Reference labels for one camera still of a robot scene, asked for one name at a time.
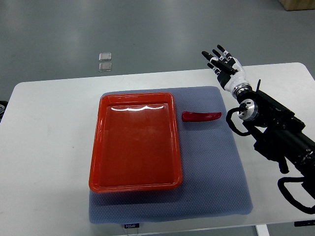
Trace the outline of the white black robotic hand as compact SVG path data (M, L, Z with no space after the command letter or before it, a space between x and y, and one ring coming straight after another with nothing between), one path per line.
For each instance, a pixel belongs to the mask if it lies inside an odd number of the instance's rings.
M208 61L207 66L213 70L217 76L220 86L233 93L235 87L246 83L246 73L239 61L231 55L221 45L217 45L217 49L212 50L212 54L202 51L202 55Z

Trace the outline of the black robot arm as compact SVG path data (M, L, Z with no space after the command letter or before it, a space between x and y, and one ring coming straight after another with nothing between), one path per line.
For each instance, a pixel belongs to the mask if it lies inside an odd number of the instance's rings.
M294 112L248 83L233 90L239 106L228 111L226 121L240 136L253 136L254 149L289 172L287 161L306 178L315 177L315 143L302 130L305 124Z

